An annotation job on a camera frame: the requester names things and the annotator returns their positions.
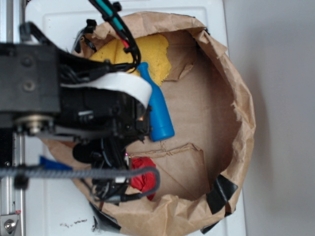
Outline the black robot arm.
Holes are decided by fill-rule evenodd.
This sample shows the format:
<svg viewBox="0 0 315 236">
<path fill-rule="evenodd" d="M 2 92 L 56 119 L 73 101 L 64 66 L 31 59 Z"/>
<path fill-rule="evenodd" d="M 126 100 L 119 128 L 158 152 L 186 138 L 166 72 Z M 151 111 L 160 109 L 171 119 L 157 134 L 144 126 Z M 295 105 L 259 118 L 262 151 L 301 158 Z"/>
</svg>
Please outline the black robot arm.
<svg viewBox="0 0 315 236">
<path fill-rule="evenodd" d="M 128 73 L 132 63 L 80 58 L 59 49 L 34 23 L 20 26 L 21 43 L 0 45 L 0 126 L 13 133 L 74 142 L 77 171 L 41 159 L 36 166 L 1 168 L 26 189 L 30 178 L 72 178 L 86 183 L 97 202 L 152 195 L 160 185 L 152 167 L 133 170 L 126 148 L 151 131 L 152 87 Z"/>
</svg>

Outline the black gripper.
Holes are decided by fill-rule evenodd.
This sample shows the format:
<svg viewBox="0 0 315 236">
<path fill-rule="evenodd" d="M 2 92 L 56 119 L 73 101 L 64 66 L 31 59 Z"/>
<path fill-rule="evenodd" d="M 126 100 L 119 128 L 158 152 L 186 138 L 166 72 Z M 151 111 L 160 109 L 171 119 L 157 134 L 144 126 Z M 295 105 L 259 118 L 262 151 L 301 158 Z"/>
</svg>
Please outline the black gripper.
<svg viewBox="0 0 315 236">
<path fill-rule="evenodd" d="M 149 135 L 150 108 L 121 91 L 62 88 L 56 124 L 58 135 L 74 138 L 75 160 L 107 172 L 104 177 L 92 177 L 88 190 L 95 201 L 119 203 L 151 194 L 151 189 L 125 194 L 137 177 L 126 161 L 126 148 Z"/>
</svg>

